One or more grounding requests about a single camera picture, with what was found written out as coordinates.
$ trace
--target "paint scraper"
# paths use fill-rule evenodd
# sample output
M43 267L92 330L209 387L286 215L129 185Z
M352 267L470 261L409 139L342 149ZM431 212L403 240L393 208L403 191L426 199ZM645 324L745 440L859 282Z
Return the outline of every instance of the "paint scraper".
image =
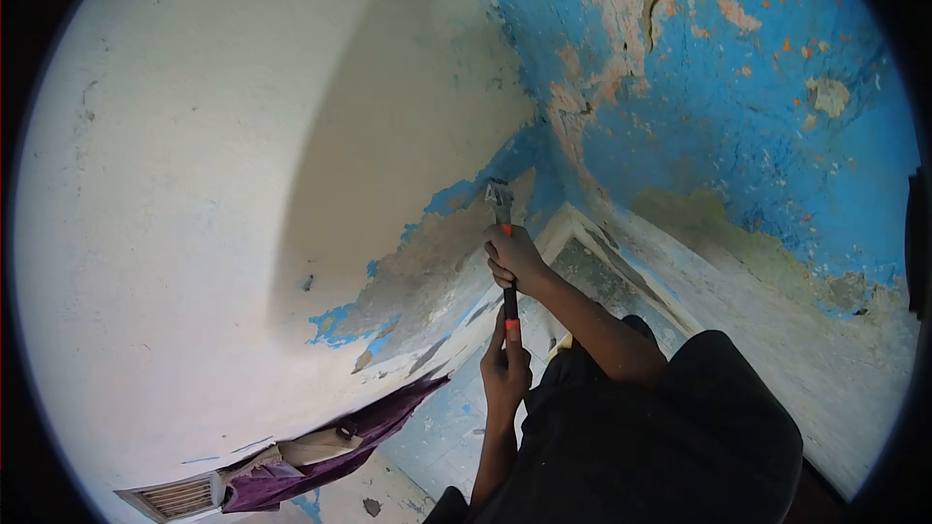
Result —
M495 211L495 224L501 227L509 237L512 236L512 196L508 188L508 181L501 179L490 179L488 186L485 188L485 201L492 205ZM507 287L505 292L505 329L515 328L521 330L521 320L518 319L518 296L517 291L512 287Z

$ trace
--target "floor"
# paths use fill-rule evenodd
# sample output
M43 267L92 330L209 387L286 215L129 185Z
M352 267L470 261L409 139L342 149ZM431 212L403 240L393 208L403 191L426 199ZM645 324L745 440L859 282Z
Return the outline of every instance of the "floor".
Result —
M179 524L417 524L433 509L410 478L376 450L355 472L317 490L282 502L277 512L245 512L192 517Z
M570 240L551 266L614 315L624 317L635 313L644 318L667 358L686 342L683 334L647 303L632 285L577 240ZM566 329L536 299L520 297L518 308L524 346L531 354L533 388L541 380L551 345L565 336ZM402 430L379 447L383 455L435 500L447 486L459 488L467 500L472 494L485 425L485 395L479 375L479 359L486 347L487 343L483 344L453 373L449 384L428 398ZM515 420L519 444L520 426L525 417L527 412L522 404Z

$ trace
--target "blue painted wall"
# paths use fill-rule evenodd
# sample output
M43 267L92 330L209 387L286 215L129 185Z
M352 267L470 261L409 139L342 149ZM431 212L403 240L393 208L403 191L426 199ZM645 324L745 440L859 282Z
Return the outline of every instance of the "blue painted wall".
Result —
M890 284L904 273L918 157L881 31L862 0L735 1L744 18L730 0L660 0L662 32L641 62L625 51L644 43L641 21L620 35L604 1L499 0L542 116L581 127L554 130L567 199L630 207L646 187L713 190L731 223L778 237L813 270ZM633 67L623 77L619 60ZM836 118L806 88L820 77L850 92ZM580 113L565 114L560 94Z

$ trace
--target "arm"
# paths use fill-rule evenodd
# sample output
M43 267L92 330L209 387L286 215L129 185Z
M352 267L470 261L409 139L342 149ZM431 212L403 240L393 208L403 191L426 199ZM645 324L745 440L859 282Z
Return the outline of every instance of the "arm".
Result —
M512 236L489 227L485 250L498 285L516 284L518 291L539 300L592 355L609 378L646 387L656 384L666 367L664 355L627 324L586 297L541 259L523 227Z
M479 470L472 485L470 507L481 507L495 486L515 467L518 444L515 413L530 388L530 353L521 347L520 332L509 332L505 350L505 310L499 309L488 351L479 363L487 404L485 436Z

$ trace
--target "hand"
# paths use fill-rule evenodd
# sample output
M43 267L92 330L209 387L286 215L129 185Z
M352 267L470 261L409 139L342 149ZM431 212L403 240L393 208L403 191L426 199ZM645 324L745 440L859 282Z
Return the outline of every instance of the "hand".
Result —
M530 353L521 347L521 334L509 336L504 350L503 343L505 308L502 307L492 342L479 363L487 404L486 429L514 429L518 405L530 389Z
M512 287L523 294L537 297L547 277L553 272L541 259L541 253L524 227L512 226L509 237L498 225L486 227L482 235L488 241L488 268L495 283Z

